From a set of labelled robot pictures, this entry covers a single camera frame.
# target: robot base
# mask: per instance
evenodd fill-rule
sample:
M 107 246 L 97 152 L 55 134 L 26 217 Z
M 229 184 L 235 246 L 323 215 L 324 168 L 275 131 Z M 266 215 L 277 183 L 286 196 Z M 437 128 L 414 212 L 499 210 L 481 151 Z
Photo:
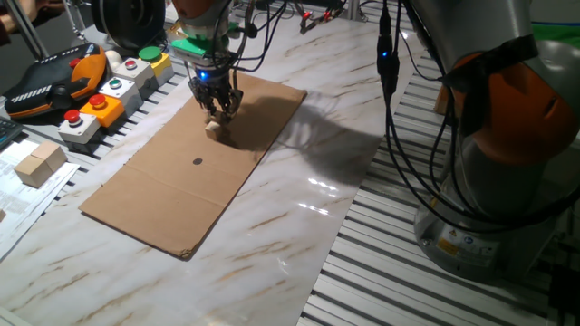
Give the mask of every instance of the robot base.
M 433 203 L 440 214 L 457 225 L 478 230 L 498 228 L 459 216 L 435 200 Z M 414 229 L 423 253 L 445 271 L 481 283 L 498 278 L 517 282 L 526 276 L 552 238 L 558 218 L 515 231 L 476 234 L 446 224 L 422 206 L 415 216 Z

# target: small wooden cube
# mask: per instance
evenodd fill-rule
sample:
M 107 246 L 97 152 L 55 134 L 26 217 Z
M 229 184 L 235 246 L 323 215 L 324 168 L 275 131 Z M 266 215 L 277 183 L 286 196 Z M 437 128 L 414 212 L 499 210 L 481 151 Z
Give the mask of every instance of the small wooden cube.
M 211 121 L 206 126 L 206 136 L 215 141 L 218 141 L 219 136 L 221 136 L 221 131 L 222 131 L 221 126 L 219 125 L 219 123 L 215 121 Z
M 39 188 L 44 181 L 48 180 L 53 171 L 45 160 L 35 158 L 32 155 L 27 156 L 15 168 L 14 172 L 22 182 L 30 187 Z
M 51 141 L 40 144 L 30 155 L 45 160 L 53 173 L 66 162 L 63 149 Z

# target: white table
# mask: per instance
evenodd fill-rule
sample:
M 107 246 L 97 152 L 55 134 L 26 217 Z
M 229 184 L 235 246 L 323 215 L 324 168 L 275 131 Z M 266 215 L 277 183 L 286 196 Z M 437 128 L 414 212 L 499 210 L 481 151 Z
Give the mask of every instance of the white table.
M 255 76 L 309 95 L 190 261 L 77 209 L 191 97 L 182 81 L 108 139 L 114 148 L 0 264 L 0 305 L 33 325 L 296 324 L 384 132 L 378 26 L 336 20 L 302 36 L 298 23 L 280 22 Z M 399 98 L 411 78 L 401 55 Z

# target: paper sheet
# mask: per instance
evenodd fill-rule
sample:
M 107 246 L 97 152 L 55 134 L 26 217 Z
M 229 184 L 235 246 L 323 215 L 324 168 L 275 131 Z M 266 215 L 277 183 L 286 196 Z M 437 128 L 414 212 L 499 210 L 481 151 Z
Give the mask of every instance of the paper sheet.
M 0 154 L 0 208 L 6 217 L 0 222 L 0 260 L 51 204 L 79 165 L 64 163 L 44 184 L 35 189 L 24 185 L 15 166 L 38 147 L 31 141 L 13 144 Z

